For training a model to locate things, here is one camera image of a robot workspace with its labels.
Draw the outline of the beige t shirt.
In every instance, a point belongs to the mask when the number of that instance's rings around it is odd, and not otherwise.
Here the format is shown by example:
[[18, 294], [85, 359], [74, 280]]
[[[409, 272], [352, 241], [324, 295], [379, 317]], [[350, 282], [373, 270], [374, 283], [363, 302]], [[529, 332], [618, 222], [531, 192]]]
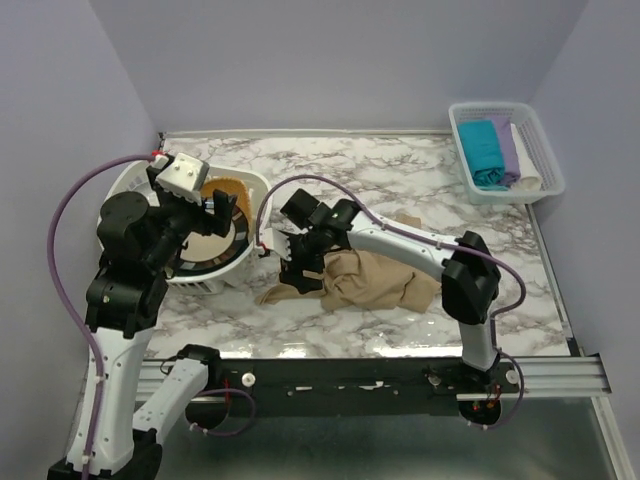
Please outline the beige t shirt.
[[382, 255], [361, 250], [328, 253], [322, 273], [307, 272], [320, 288], [301, 294], [280, 282], [255, 298], [258, 305], [284, 300], [318, 299], [326, 311], [347, 307], [365, 310], [404, 308], [424, 313], [439, 295], [440, 283], [431, 276]]

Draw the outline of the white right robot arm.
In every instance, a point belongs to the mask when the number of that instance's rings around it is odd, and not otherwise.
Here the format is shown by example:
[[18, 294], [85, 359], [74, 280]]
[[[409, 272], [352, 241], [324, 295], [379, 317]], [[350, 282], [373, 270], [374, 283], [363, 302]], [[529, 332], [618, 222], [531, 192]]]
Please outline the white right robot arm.
[[462, 384], [480, 392], [494, 383], [499, 353], [489, 309], [497, 298], [501, 274], [479, 235], [421, 233], [376, 216], [354, 200], [341, 199], [329, 207], [303, 189], [281, 212], [300, 230], [264, 231], [265, 245], [281, 258], [283, 283], [301, 293], [318, 290], [320, 282], [305, 274], [321, 273], [324, 256], [333, 250], [367, 251], [423, 272], [441, 284], [442, 308], [459, 324]]

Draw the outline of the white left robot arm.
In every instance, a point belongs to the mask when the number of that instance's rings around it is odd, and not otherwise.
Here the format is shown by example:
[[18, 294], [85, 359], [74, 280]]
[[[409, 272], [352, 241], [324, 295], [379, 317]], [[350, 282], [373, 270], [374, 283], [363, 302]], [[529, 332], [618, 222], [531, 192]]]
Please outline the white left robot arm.
[[220, 387], [219, 352], [190, 345], [146, 403], [135, 406], [169, 265], [191, 233], [226, 236], [238, 211], [235, 196], [219, 190], [202, 204], [163, 193], [153, 207], [128, 191], [102, 205], [103, 253], [80, 322], [90, 348], [82, 413], [71, 448], [48, 478], [154, 478], [165, 439], [189, 401]]

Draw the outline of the white rectangular plastic basket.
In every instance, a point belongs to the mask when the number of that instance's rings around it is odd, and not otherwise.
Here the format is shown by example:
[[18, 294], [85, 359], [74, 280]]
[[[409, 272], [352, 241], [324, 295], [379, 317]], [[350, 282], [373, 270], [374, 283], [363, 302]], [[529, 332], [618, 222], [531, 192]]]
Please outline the white rectangular plastic basket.
[[[519, 191], [512, 189], [512, 185], [502, 191], [487, 191], [474, 185], [458, 135], [458, 126], [475, 120], [489, 120], [491, 116], [508, 117], [517, 126], [529, 156], [542, 177], [540, 191]], [[529, 105], [487, 101], [455, 103], [449, 107], [449, 120], [459, 153], [463, 182], [472, 204], [533, 204], [545, 197], [564, 192], [565, 181], [555, 155], [535, 111]]]

